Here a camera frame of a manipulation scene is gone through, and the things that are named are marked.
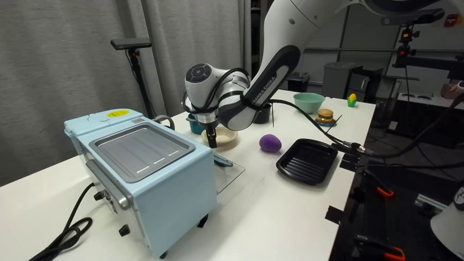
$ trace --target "small plate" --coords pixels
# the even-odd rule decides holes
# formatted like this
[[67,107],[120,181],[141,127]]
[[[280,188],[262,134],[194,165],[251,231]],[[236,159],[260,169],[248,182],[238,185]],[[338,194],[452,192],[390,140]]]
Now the small plate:
[[[203,137],[203,141],[207,143],[206,130],[202,131],[202,137]],[[232,141],[233,139],[236,139],[236,131],[233,131],[222,124],[218,124],[218,127],[216,127],[218,146],[226,144],[226,143]]]

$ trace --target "white table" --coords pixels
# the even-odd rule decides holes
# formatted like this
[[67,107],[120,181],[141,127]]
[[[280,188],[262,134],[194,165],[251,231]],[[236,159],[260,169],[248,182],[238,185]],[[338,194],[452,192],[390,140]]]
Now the white table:
[[[276,97],[291,99],[293,92],[278,91]],[[364,143],[374,112],[373,104],[360,102],[351,108],[345,99],[326,98],[322,107],[342,112],[332,134]],[[284,104],[274,104],[276,121],[252,124],[239,131],[232,149],[218,149],[226,157],[245,166],[223,192],[203,228],[191,228],[175,243],[167,259],[235,261],[235,259],[328,259],[338,224],[325,218],[329,205],[344,208],[354,172],[338,168],[338,153],[328,182],[305,185],[284,178],[276,168],[277,159],[299,137],[329,141],[300,112]],[[177,130],[190,137],[186,112],[174,117]],[[264,153],[258,140],[274,133],[283,141],[280,153]],[[78,194],[90,182],[84,165],[75,156],[45,168],[0,188],[0,259],[29,259],[45,247],[62,228]],[[90,215],[91,228],[78,247],[57,259],[154,259],[149,249],[117,233],[120,223],[103,201],[94,201],[91,189],[75,218]]]

